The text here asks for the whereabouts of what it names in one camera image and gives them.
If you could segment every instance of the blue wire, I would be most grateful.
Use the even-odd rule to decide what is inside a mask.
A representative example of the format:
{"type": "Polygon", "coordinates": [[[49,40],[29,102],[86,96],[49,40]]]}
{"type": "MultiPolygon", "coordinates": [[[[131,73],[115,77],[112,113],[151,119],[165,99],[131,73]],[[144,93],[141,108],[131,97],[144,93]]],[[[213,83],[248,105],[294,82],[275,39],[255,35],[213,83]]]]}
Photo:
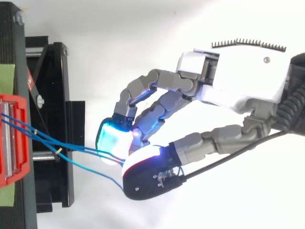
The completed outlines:
{"type": "Polygon", "coordinates": [[[76,163],[76,162],[74,162],[74,161],[68,159],[66,156],[64,156],[64,155],[61,154],[61,153],[58,153],[57,155],[60,156],[62,159],[64,159],[64,160],[66,160],[66,161],[68,161],[68,162],[74,164],[75,166],[78,166],[78,167],[83,168],[83,169],[85,169],[85,170],[87,170],[87,171],[93,172],[93,173],[98,174],[98,175],[100,175],[100,176],[102,176],[102,177],[105,177],[105,178],[107,178],[107,179],[109,179],[109,180],[112,180],[117,186],[120,187],[120,189],[121,189],[122,191],[124,191],[123,187],[122,187],[118,182],[116,182],[115,179],[113,179],[112,177],[109,177],[109,176],[107,176],[107,175],[105,175],[105,174],[103,174],[103,173],[99,173],[99,172],[97,172],[97,171],[95,171],[95,170],[92,170],[92,169],[89,169],[89,168],[87,168],[87,167],[85,167],[85,166],[82,166],[82,165],[80,165],[80,164],[78,164],[78,163],[76,163]]]}
{"type": "Polygon", "coordinates": [[[184,176],[183,168],[181,166],[179,168],[181,169],[182,175],[184,176]]]}
{"type": "MultiPolygon", "coordinates": [[[[27,132],[29,132],[28,130],[26,130],[26,129],[22,128],[22,127],[16,126],[16,125],[14,125],[14,124],[12,124],[12,123],[9,123],[9,122],[5,121],[4,119],[1,119],[1,121],[4,122],[4,123],[6,123],[6,124],[8,124],[8,125],[11,125],[12,127],[15,126],[14,128],[16,128],[18,131],[22,132],[22,133],[23,133],[24,135],[26,135],[27,137],[29,137],[29,138],[31,138],[31,139],[34,139],[34,140],[36,140],[36,141],[42,142],[42,143],[43,143],[47,148],[49,148],[52,152],[54,152],[54,153],[57,152],[57,150],[56,150],[55,148],[53,148],[51,145],[49,145],[49,144],[47,143],[47,141],[43,140],[41,137],[39,137],[39,136],[33,134],[32,132],[31,132],[32,134],[29,135],[29,134],[27,133],[27,132]]],[[[69,162],[69,163],[75,165],[75,166],[78,166],[78,167],[80,167],[80,168],[82,168],[82,169],[85,169],[85,170],[87,170],[87,171],[90,171],[90,172],[92,172],[92,173],[98,174],[98,175],[100,175],[100,176],[102,176],[102,177],[105,177],[105,178],[107,178],[107,179],[112,180],[118,187],[120,187],[120,189],[121,189],[122,191],[124,191],[123,187],[122,187],[117,181],[115,181],[112,177],[109,177],[109,176],[107,176],[107,175],[105,175],[105,174],[103,174],[103,173],[100,173],[100,172],[97,172],[97,171],[95,171],[95,170],[89,169],[89,168],[87,168],[87,167],[85,167],[85,166],[82,166],[82,165],[80,165],[80,164],[78,164],[78,163],[76,163],[76,162],[70,160],[69,158],[67,158],[65,155],[63,155],[63,154],[61,154],[61,153],[58,153],[57,155],[60,156],[62,159],[66,160],[67,162],[69,162]]]]}
{"type": "Polygon", "coordinates": [[[82,148],[82,149],[87,149],[87,150],[91,150],[91,151],[94,151],[94,152],[98,152],[98,153],[103,153],[103,154],[108,154],[110,156],[112,156],[113,158],[117,159],[117,160],[120,160],[122,162],[124,162],[125,160],[124,159],[121,159],[119,157],[116,157],[115,155],[113,155],[112,153],[109,153],[109,152],[106,152],[106,151],[102,151],[102,150],[98,150],[98,149],[94,149],[94,148],[89,148],[89,147],[85,147],[85,146],[77,146],[77,145],[72,145],[72,144],[67,144],[67,143],[62,143],[46,134],[44,134],[43,132],[39,131],[39,130],[36,130],[35,128],[33,128],[32,126],[18,120],[18,119],[15,119],[11,116],[8,116],[4,113],[1,113],[2,116],[8,118],[8,119],[11,119],[19,124],[22,124],[24,125],[25,127],[29,128],[31,131],[37,131],[37,133],[41,136],[43,136],[44,138],[48,139],[49,141],[51,141],[50,143],[53,144],[53,145],[58,145],[58,146],[62,146],[62,147],[65,147],[65,148],[68,148],[70,149],[70,147],[77,147],[77,148],[82,148]]]}
{"type": "MultiPolygon", "coordinates": [[[[6,123],[6,124],[8,124],[8,125],[10,125],[10,126],[12,126],[12,127],[14,127],[15,129],[21,131],[22,133],[24,133],[23,131],[25,131],[26,133],[24,133],[24,134],[25,134],[27,137],[30,137],[30,138],[36,140],[35,138],[33,138],[33,137],[36,136],[33,132],[31,132],[31,131],[29,131],[29,130],[27,130],[27,129],[24,129],[24,128],[20,127],[20,126],[17,126],[17,125],[15,125],[15,124],[13,124],[13,123],[7,122],[7,121],[5,121],[4,119],[1,119],[1,121],[4,122],[4,123],[6,123]]],[[[72,149],[72,150],[75,150],[75,151],[79,151],[79,152],[82,152],[82,153],[87,153],[87,154],[91,154],[91,155],[94,155],[94,156],[102,157],[102,158],[108,159],[108,160],[110,160],[110,161],[116,162],[116,163],[118,163],[120,166],[123,166],[123,163],[120,162],[120,161],[117,161],[117,160],[114,160],[114,159],[112,159],[112,158],[109,158],[109,157],[106,157],[106,156],[103,156],[103,155],[100,155],[100,154],[97,154],[97,153],[93,153],[93,152],[90,152],[90,151],[81,150],[81,149],[79,149],[79,148],[72,147],[72,145],[66,147],[66,144],[63,144],[63,143],[58,144],[57,142],[53,142],[53,141],[45,141],[45,142],[48,143],[48,144],[57,145],[57,146],[62,146],[62,147],[65,147],[65,148],[68,148],[68,149],[72,149]]]]}

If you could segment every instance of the screw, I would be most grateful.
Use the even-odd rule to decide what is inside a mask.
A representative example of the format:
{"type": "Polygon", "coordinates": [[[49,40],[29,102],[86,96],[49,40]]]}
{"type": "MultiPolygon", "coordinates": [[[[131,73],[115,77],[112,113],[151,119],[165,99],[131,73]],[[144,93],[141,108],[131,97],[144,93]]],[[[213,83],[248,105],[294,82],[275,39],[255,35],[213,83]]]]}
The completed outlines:
{"type": "Polygon", "coordinates": [[[269,63],[269,62],[270,62],[270,58],[266,56],[266,57],[264,58],[264,62],[265,62],[265,63],[269,63]]]}
{"type": "Polygon", "coordinates": [[[36,103],[39,109],[42,108],[42,105],[44,105],[44,99],[42,98],[41,95],[38,95],[36,98],[36,103]]]}
{"type": "Polygon", "coordinates": [[[69,49],[67,47],[63,48],[63,55],[64,56],[69,56],[69,49]]]}
{"type": "Polygon", "coordinates": [[[14,16],[14,22],[19,25],[24,25],[23,19],[22,19],[23,12],[18,11],[16,15],[14,16]]]}

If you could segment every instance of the metal rod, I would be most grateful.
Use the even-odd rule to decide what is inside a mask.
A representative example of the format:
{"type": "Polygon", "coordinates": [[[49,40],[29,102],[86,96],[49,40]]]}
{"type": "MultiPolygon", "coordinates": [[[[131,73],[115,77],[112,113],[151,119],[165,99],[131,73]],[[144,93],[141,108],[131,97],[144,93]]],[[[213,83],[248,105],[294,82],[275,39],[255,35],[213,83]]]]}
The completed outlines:
{"type": "Polygon", "coordinates": [[[51,160],[55,160],[52,151],[33,152],[33,161],[51,161],[51,160]]]}
{"type": "Polygon", "coordinates": [[[39,48],[26,48],[25,55],[26,57],[40,57],[43,47],[39,48]]]}

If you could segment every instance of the black cable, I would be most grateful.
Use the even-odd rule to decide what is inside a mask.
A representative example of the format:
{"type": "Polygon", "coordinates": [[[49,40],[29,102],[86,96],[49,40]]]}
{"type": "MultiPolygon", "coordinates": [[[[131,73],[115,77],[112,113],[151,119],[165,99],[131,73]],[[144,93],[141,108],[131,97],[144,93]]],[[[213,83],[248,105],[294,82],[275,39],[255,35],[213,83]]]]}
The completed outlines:
{"type": "Polygon", "coordinates": [[[285,135],[285,134],[287,134],[287,133],[288,133],[288,132],[286,132],[286,131],[280,131],[280,132],[277,132],[277,133],[275,133],[275,134],[273,134],[273,135],[269,135],[269,136],[267,136],[267,137],[264,137],[264,138],[262,138],[262,139],[259,139],[259,140],[255,141],[255,142],[253,142],[253,143],[247,145],[246,147],[244,147],[244,148],[242,148],[242,149],[236,151],[235,153],[233,153],[233,154],[231,154],[231,155],[229,155],[229,156],[226,156],[226,157],[223,158],[223,159],[220,159],[219,161],[216,161],[216,162],[214,162],[214,163],[212,163],[212,164],[210,164],[210,165],[208,165],[208,166],[205,166],[205,167],[203,167],[203,168],[201,168],[201,169],[198,169],[198,170],[196,170],[196,171],[194,171],[194,172],[192,172],[192,173],[190,173],[190,174],[188,174],[188,175],[185,175],[184,178],[187,180],[187,179],[192,178],[192,177],[194,177],[194,176],[196,176],[196,175],[198,175],[198,174],[204,173],[204,172],[210,170],[211,168],[214,168],[214,167],[216,167],[216,166],[219,166],[219,165],[223,164],[224,162],[227,162],[227,161],[229,161],[229,160],[231,160],[231,159],[233,159],[233,158],[239,156],[240,154],[243,154],[244,152],[253,149],[254,147],[260,145],[261,143],[264,143],[264,142],[269,141],[269,140],[271,140],[271,139],[274,139],[274,138],[276,138],[276,137],[283,136],[283,135],[285,135]]]}

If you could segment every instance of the red plastic holder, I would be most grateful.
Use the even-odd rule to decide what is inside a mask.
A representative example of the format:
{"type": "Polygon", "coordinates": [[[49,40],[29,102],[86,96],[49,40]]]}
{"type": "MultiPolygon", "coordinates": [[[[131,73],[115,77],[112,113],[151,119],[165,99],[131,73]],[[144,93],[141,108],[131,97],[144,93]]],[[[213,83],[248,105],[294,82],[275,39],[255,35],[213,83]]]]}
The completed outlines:
{"type": "MultiPolygon", "coordinates": [[[[0,111],[27,123],[27,101],[16,95],[0,94],[0,111]]],[[[0,114],[0,118],[19,127],[25,126],[0,114]]],[[[30,171],[29,143],[25,135],[0,122],[0,188],[16,182],[30,171]]]]}

